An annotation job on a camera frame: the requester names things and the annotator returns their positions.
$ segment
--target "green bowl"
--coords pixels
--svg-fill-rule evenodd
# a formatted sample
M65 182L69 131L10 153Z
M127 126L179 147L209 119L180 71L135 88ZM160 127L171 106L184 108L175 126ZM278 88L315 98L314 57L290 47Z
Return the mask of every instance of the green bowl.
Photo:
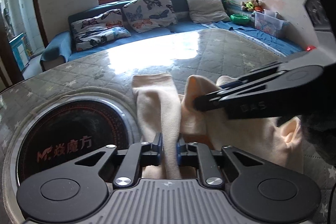
M250 19L248 17L242 15L230 15L230 19L233 23L240 25L246 25L250 22Z

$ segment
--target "ribbed gray plate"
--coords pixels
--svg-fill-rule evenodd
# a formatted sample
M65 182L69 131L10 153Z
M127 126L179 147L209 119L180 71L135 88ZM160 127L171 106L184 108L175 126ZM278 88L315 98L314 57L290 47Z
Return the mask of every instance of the ribbed gray plate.
M107 204L81 224L252 224L223 192L201 187L197 180L142 179L116 190Z

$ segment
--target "blue sofa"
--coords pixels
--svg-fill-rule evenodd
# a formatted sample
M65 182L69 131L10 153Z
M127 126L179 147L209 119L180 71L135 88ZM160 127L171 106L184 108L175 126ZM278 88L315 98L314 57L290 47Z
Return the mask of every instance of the blue sofa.
M71 29L71 23L97 16L101 13L104 13L111 9L121 9L125 4L129 3L132 0L123 0L117 1L106 5L100 5L93 9L80 12L68 17L69 28ZM174 6L175 14L178 19L178 23L173 26L157 28L154 30L150 30L144 33L137 33L131 27L127 27L130 31L131 36L120 38L111 42L104 43L101 46L93 47L91 49L77 52L75 43L70 31L62 32L56 35L53 40L49 43L49 45L44 50L41 56L41 67L42 69L49 70L53 67L66 63L68 61L72 61L87 55L90 55L95 52L100 52L112 47L116 47L119 45L127 44L130 42L151 38L151 37L159 37L162 35L172 34L172 33L180 33L187 31L194 31L200 29L206 29L206 27L195 24L191 21L189 17L189 7L186 0L171 0ZM123 14L123 19L126 22L126 16Z

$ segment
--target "plastic storage box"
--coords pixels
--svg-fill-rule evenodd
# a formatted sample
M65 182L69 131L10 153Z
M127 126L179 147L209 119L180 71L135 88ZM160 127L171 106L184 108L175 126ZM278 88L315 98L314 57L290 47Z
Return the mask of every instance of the plastic storage box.
M254 27L271 36L282 38L285 36L286 27L289 22L275 17L255 12Z

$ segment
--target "beige pillow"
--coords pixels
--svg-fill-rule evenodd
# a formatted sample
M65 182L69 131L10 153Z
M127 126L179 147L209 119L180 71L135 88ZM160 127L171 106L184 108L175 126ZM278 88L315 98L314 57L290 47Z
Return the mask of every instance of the beige pillow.
M187 0L189 15L194 23L231 21L221 0Z

